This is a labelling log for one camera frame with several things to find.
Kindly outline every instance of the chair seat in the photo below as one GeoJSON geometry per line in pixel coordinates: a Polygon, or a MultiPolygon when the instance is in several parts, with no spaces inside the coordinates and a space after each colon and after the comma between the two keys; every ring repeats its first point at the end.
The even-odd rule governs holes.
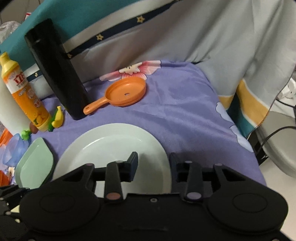
{"type": "MultiPolygon", "coordinates": [[[[295,119],[270,111],[261,126],[256,129],[259,142],[262,143],[268,135],[283,126],[296,126],[295,119]]],[[[296,130],[279,131],[265,143],[263,150],[279,169],[291,177],[296,177],[296,130]]]]}

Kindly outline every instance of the black thermos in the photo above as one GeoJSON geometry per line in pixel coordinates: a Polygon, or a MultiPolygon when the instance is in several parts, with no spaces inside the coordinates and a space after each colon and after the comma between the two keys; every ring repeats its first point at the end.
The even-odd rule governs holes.
{"type": "Polygon", "coordinates": [[[87,91],[67,58],[51,19],[39,23],[25,40],[44,78],[74,120],[85,117],[83,108],[91,103],[87,91]]]}

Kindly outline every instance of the pan handle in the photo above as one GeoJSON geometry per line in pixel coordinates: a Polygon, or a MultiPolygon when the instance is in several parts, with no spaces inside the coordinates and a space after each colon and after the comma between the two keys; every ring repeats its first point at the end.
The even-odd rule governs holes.
{"type": "Polygon", "coordinates": [[[108,103],[108,99],[104,96],[92,103],[90,103],[89,105],[85,106],[83,109],[83,113],[85,115],[89,115],[90,113],[94,112],[96,109],[98,109],[99,107],[101,107],[104,104],[108,103]]]}

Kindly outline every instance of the orange frying pan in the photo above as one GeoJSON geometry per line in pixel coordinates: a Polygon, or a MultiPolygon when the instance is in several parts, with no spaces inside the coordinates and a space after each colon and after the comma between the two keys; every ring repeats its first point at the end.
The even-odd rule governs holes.
{"type": "Polygon", "coordinates": [[[138,102],[146,92],[146,81],[140,77],[129,77],[110,85],[105,96],[85,106],[83,113],[89,115],[104,104],[129,106],[138,102]]]}

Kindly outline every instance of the white floor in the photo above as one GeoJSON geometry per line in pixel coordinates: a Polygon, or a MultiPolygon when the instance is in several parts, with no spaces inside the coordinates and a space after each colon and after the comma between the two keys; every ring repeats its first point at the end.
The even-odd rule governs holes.
{"type": "Polygon", "coordinates": [[[270,159],[260,165],[267,186],[280,193],[288,202],[289,212],[282,232],[296,240],[296,178],[284,174],[270,159]]]}

